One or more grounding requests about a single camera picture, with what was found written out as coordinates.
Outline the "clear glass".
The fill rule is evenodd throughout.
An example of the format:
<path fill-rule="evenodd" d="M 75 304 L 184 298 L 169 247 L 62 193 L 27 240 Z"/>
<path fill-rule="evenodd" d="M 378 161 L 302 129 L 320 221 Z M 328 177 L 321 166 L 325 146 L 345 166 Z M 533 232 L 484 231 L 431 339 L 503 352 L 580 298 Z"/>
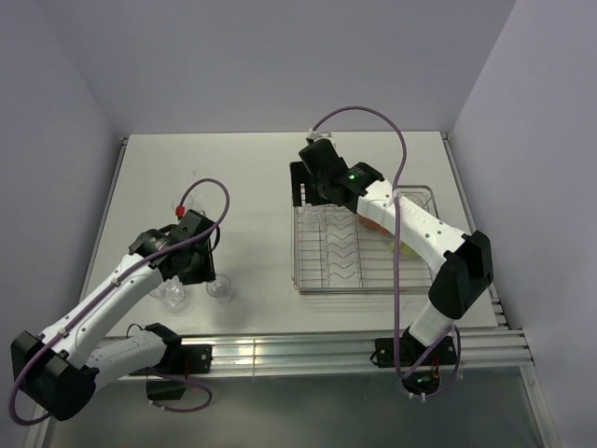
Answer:
<path fill-rule="evenodd" d="M 185 213 L 189 210 L 194 210 L 195 212 L 204 215 L 205 210 L 202 204 L 194 198 L 192 194 L 189 194 L 183 203 L 180 203 L 180 197 L 174 197 L 171 205 L 172 209 L 174 210 L 174 215 L 177 219 L 181 219 Z"/>
<path fill-rule="evenodd" d="M 174 276 L 172 279 L 164 281 L 150 291 L 149 296 L 160 301 L 165 306 L 176 308 L 184 302 L 186 293 L 179 277 Z"/>
<path fill-rule="evenodd" d="M 234 291 L 231 279 L 225 274 L 217 274 L 215 279 L 206 284 L 207 294 L 221 302 L 230 302 L 233 299 Z"/>
<path fill-rule="evenodd" d="M 304 224 L 320 224 L 324 219 L 325 213 L 322 206 L 307 204 L 303 207 L 301 216 Z"/>

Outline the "orange floral mug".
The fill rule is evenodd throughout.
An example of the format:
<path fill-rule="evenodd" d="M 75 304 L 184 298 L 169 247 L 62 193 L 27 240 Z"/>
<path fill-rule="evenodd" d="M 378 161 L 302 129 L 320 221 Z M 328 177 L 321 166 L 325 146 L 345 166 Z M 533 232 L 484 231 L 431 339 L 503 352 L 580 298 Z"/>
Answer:
<path fill-rule="evenodd" d="M 373 221 L 372 219 L 369 219 L 367 217 L 363 217 L 361 215 L 357 216 L 357 220 L 358 222 L 365 228 L 368 229 L 370 231 L 375 231 L 381 235 L 388 235 L 389 231 L 381 226 L 380 224 L 376 223 L 375 221 Z"/>

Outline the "green mug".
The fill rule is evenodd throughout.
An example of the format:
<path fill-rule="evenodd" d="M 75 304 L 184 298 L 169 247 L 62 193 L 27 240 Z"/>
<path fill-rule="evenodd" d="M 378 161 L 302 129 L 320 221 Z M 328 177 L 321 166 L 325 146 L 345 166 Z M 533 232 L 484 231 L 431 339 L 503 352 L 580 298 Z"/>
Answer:
<path fill-rule="evenodd" d="M 407 259 L 417 259 L 419 254 L 414 251 L 409 245 L 406 245 L 402 240 L 397 241 L 391 239 L 389 242 L 389 251 L 395 254 L 396 248 L 398 248 L 399 257 L 406 257 Z"/>

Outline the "steel cup brown band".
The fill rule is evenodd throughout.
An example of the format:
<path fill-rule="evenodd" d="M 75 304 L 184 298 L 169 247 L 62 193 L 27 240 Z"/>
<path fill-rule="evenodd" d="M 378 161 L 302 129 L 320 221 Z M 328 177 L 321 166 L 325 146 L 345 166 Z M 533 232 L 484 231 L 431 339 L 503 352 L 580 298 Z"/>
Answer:
<path fill-rule="evenodd" d="M 424 208 L 425 207 L 425 196 L 418 192 L 402 192 L 401 196 L 410 200 L 411 202 L 415 203 L 417 206 Z"/>

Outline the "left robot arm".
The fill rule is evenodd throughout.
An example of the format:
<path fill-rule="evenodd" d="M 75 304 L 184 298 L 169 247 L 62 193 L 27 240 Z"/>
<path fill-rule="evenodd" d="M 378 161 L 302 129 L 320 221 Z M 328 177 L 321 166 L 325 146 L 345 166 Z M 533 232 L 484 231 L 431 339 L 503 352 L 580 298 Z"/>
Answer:
<path fill-rule="evenodd" d="M 94 393 L 135 372 L 188 385 L 181 337 L 160 323 L 134 336 L 102 345 L 101 341 L 131 308 L 164 282 L 183 285 L 215 280 L 211 241 L 218 238 L 218 220 L 189 210 L 176 223 L 142 232 L 117 267 L 90 295 L 54 324 L 34 334 L 20 333 L 10 345 L 14 383 L 8 414 L 19 426 L 17 412 L 24 393 L 45 410 L 46 417 L 65 421 L 79 413 Z"/>

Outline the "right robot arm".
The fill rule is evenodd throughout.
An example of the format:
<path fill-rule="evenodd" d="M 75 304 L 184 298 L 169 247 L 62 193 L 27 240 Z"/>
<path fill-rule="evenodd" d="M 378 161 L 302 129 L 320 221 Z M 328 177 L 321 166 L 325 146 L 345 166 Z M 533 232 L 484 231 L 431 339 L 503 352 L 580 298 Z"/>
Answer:
<path fill-rule="evenodd" d="M 489 237 L 470 234 L 426 212 L 370 165 L 350 167 L 328 138 L 310 138 L 290 164 L 295 207 L 336 205 L 363 217 L 405 243 L 435 279 L 428 303 L 407 328 L 404 353 L 416 364 L 435 354 L 438 338 L 461 319 L 493 282 Z"/>

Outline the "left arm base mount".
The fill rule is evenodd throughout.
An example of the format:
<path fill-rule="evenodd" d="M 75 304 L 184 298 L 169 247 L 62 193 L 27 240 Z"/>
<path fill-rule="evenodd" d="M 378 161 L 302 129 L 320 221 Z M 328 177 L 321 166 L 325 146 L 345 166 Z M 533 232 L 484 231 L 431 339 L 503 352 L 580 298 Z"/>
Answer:
<path fill-rule="evenodd" d="M 181 344 L 168 349 L 160 363 L 131 373 L 131 376 L 206 374 L 211 369 L 213 347 L 210 344 Z"/>

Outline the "black box under rail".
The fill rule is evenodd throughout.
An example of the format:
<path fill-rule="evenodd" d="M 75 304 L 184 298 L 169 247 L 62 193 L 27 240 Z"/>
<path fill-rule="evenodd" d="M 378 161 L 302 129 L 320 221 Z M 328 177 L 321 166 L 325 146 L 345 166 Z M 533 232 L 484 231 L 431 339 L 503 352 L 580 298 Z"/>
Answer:
<path fill-rule="evenodd" d="M 184 383 L 170 380 L 149 380 L 146 382 L 146 397 L 151 401 L 177 401 L 187 390 Z"/>

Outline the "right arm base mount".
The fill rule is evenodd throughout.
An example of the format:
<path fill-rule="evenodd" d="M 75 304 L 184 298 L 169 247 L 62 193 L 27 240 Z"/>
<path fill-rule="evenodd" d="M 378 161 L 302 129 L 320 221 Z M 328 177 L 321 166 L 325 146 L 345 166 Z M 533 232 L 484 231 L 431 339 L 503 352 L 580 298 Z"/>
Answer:
<path fill-rule="evenodd" d="M 420 366 L 431 367 L 455 365 L 458 357 L 458 349 L 452 336 L 446 335 L 438 342 L 429 346 L 412 337 L 408 331 L 399 338 L 399 361 L 403 369 L 411 368 L 420 358 Z M 393 368 L 395 366 L 395 339 L 393 337 L 378 338 L 374 341 L 374 351 L 369 361 L 376 367 Z"/>

